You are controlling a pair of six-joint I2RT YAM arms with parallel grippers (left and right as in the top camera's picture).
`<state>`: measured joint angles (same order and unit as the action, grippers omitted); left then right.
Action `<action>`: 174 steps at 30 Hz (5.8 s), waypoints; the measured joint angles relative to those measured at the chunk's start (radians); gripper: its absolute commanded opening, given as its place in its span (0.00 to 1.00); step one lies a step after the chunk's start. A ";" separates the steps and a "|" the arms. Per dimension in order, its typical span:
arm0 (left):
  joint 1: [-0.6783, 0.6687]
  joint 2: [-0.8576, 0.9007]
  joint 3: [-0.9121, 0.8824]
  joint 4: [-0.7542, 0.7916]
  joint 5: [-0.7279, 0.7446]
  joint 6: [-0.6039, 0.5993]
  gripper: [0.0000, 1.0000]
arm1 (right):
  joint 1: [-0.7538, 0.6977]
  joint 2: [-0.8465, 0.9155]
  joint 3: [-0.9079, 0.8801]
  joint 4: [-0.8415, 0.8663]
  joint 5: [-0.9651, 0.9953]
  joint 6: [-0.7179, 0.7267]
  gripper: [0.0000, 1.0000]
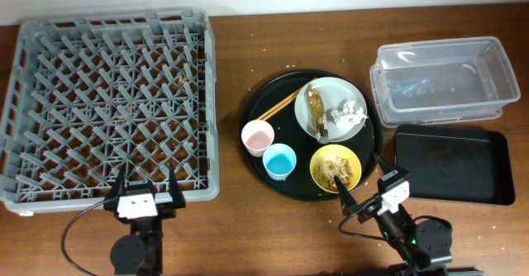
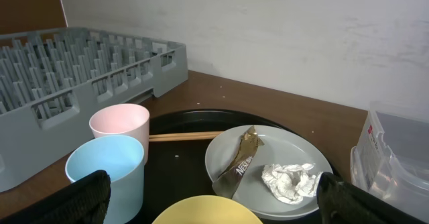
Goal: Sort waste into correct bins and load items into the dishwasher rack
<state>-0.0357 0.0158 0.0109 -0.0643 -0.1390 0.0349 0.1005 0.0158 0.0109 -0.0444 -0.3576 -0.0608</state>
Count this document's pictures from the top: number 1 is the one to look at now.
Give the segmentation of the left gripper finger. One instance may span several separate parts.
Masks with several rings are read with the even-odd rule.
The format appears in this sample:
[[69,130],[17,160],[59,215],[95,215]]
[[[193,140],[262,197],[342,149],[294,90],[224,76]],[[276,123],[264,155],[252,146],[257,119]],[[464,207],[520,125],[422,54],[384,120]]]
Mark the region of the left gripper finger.
[[171,196],[174,209],[180,209],[186,207],[186,200],[183,195],[182,190],[179,187],[179,183],[176,179],[174,166],[171,164],[169,166],[169,186],[168,193]]
[[119,203],[119,198],[125,192],[125,177],[124,173],[120,171],[117,178],[112,185],[108,195],[104,198],[104,210],[116,210]]

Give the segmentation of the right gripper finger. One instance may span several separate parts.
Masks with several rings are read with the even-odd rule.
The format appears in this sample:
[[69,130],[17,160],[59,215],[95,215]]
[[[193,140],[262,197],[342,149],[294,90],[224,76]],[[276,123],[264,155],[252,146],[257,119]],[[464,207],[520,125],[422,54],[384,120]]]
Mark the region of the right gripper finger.
[[398,176],[399,168],[396,164],[387,161],[380,154],[374,154],[374,158],[376,160],[377,165],[380,167],[381,171],[384,174],[381,179],[391,179],[395,176]]
[[356,213],[358,209],[358,203],[352,197],[350,192],[347,190],[346,186],[341,182],[337,175],[334,176],[334,181],[336,188],[338,190],[340,202],[341,202],[341,211],[345,217],[352,216]]

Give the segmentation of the food scraps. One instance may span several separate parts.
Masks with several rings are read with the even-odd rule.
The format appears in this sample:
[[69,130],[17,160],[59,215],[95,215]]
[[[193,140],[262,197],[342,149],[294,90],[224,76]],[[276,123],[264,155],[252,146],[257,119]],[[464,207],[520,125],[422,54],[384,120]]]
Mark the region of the food scraps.
[[348,188],[354,181],[354,170],[348,159],[340,156],[321,157],[312,166],[312,176],[324,190],[337,192],[335,177]]

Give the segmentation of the yellow plastic bowl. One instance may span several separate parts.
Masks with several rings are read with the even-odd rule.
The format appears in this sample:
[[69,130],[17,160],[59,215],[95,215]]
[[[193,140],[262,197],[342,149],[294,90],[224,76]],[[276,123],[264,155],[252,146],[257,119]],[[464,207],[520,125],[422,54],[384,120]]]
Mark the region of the yellow plastic bowl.
[[360,177],[362,175],[362,166],[360,159],[358,156],[349,148],[343,146],[343,145],[324,145],[320,149],[318,149],[312,156],[311,162],[309,165],[309,171],[311,173],[311,177],[314,181],[314,183],[323,191],[328,193],[338,193],[337,192],[329,192],[327,190],[324,190],[321,186],[319,186],[316,182],[314,177],[312,176],[312,166],[316,163],[316,161],[321,157],[329,157],[329,156],[340,156],[344,159],[348,159],[351,167],[354,170],[354,181],[353,183],[347,188],[347,190],[352,190],[354,187],[356,187],[360,183]]

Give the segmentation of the blue plastic cup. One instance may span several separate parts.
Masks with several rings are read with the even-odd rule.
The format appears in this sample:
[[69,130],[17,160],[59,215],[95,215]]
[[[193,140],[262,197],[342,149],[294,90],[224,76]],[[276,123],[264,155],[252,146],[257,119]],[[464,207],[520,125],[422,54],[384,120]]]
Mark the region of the blue plastic cup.
[[272,144],[262,157],[266,173],[273,179],[285,181],[297,164],[294,150],[285,144]]

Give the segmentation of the grey round plate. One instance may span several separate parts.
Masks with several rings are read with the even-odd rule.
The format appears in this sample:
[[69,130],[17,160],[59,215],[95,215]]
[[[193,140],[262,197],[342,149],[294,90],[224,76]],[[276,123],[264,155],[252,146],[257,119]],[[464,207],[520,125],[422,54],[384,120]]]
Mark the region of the grey round plate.
[[[328,128],[328,140],[330,142],[342,142],[349,140],[353,136],[356,136],[363,128],[368,118],[367,103],[360,90],[352,83],[344,79],[332,77],[314,79],[310,83],[320,92],[322,101],[324,103]],[[312,138],[316,139],[315,129],[313,127],[312,118],[309,111],[309,105],[305,95],[307,86],[308,84],[301,88],[301,92],[298,94],[294,103],[294,112],[301,128]],[[357,107],[363,107],[367,118],[363,119],[359,125],[351,129],[341,129],[338,128],[335,122],[332,120],[331,111],[336,109],[341,110],[343,105],[348,101],[355,101],[355,105]]]

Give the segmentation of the gold foil snack wrapper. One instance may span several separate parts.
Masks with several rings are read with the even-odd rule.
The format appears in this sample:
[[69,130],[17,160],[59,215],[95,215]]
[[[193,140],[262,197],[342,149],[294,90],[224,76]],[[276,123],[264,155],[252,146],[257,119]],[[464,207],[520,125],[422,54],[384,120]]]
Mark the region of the gold foil snack wrapper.
[[320,92],[313,87],[310,83],[307,86],[305,92],[307,97],[309,111],[312,118],[312,124],[315,129],[315,136],[319,143],[327,144],[328,143],[328,128],[327,128],[327,119],[324,103]]

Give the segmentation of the pink plastic cup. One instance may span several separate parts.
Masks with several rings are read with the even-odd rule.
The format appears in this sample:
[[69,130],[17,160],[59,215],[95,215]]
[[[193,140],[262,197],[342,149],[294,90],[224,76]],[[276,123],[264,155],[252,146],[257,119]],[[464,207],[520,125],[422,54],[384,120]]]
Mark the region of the pink plastic cup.
[[274,142],[274,128],[267,121],[249,121],[242,128],[241,140],[252,156],[262,157]]

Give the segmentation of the wooden chopstick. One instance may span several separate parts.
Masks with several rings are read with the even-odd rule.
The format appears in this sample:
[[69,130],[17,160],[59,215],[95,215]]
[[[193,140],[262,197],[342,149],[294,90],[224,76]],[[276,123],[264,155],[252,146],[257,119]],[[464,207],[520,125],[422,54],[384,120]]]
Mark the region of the wooden chopstick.
[[270,80],[252,96],[246,115],[248,119],[260,119],[280,106],[291,103],[307,83],[316,79],[315,74],[288,73]]
[[291,93],[285,99],[283,99],[282,101],[280,101],[279,103],[271,107],[267,112],[259,116],[258,120],[267,121],[273,115],[275,115],[276,113],[284,109],[287,105],[289,105],[292,101],[294,101],[300,92],[301,92],[301,89],[298,89],[294,93]]

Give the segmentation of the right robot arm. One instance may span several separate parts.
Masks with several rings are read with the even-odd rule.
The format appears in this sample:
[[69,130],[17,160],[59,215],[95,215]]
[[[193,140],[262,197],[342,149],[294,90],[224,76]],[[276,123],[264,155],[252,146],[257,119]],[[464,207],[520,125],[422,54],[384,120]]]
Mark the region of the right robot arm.
[[[403,262],[388,267],[391,275],[483,275],[483,270],[448,269],[452,261],[452,225],[434,216],[413,218],[403,202],[410,196],[409,171],[392,164],[381,155],[374,155],[384,176],[377,181],[378,192],[362,203],[357,203],[338,177],[334,178],[341,201],[344,219],[338,230],[347,236],[379,240],[398,252]],[[359,223],[374,218],[380,236],[345,231],[343,226],[357,217]]]

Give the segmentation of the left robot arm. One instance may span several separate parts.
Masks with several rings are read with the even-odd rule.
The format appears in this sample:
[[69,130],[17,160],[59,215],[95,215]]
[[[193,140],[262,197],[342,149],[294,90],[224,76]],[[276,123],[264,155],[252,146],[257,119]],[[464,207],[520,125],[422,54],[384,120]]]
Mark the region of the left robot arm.
[[169,168],[168,180],[167,202],[155,202],[155,188],[150,180],[126,186],[122,172],[104,198],[103,208],[130,227],[130,233],[118,239],[110,252],[115,275],[163,273],[162,221],[175,218],[176,211],[186,207],[173,167]]

